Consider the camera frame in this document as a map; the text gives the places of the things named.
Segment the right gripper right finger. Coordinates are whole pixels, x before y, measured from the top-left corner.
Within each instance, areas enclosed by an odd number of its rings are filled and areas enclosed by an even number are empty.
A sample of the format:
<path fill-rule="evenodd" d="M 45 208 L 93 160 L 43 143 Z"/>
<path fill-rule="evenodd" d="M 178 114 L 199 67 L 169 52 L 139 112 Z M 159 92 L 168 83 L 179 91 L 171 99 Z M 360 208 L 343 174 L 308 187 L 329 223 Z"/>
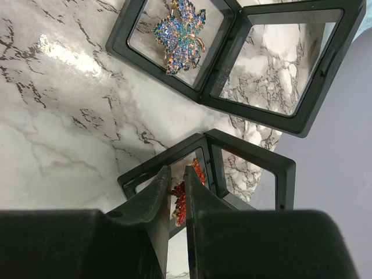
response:
<path fill-rule="evenodd" d="M 185 169 L 191 278 L 358 278 L 333 219 L 318 210 L 235 210 Z"/>

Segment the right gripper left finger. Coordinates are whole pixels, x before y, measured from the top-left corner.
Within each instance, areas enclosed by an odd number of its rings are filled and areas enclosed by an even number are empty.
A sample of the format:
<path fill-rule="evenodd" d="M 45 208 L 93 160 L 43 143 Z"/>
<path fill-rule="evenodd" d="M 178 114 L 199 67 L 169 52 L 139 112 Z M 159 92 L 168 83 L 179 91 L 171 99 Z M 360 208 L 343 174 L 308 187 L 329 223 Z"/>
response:
<path fill-rule="evenodd" d="M 116 209 L 1 212 L 2 278 L 165 278 L 171 168 Z"/>

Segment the blue leaf brooch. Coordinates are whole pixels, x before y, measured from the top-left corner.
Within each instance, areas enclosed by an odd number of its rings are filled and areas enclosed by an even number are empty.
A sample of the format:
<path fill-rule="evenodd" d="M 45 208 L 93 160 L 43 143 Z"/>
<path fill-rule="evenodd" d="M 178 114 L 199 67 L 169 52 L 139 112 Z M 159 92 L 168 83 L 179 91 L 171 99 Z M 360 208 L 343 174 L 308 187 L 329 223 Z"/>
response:
<path fill-rule="evenodd" d="M 170 14 L 152 29 L 158 44 L 164 46 L 165 72 L 175 76 L 181 70 L 197 68 L 206 48 L 199 33 L 206 22 L 206 11 L 197 11 L 189 0 L 171 1 Z"/>

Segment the red leaf brooch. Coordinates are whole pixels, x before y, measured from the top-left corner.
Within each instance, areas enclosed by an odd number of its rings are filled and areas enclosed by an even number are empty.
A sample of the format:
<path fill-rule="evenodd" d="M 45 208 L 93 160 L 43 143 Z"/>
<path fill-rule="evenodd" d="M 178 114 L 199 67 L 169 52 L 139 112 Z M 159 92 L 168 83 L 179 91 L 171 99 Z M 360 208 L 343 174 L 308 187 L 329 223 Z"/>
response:
<path fill-rule="evenodd" d="M 202 170 L 201 164 L 197 158 L 193 158 L 189 164 L 195 170 L 199 181 L 202 185 L 206 184 L 207 175 Z M 181 227 L 187 219 L 187 200 L 190 198 L 190 184 L 186 182 L 185 178 L 179 182 L 171 191 L 171 194 L 176 198 L 175 209 L 171 216 L 174 219 L 176 227 Z"/>

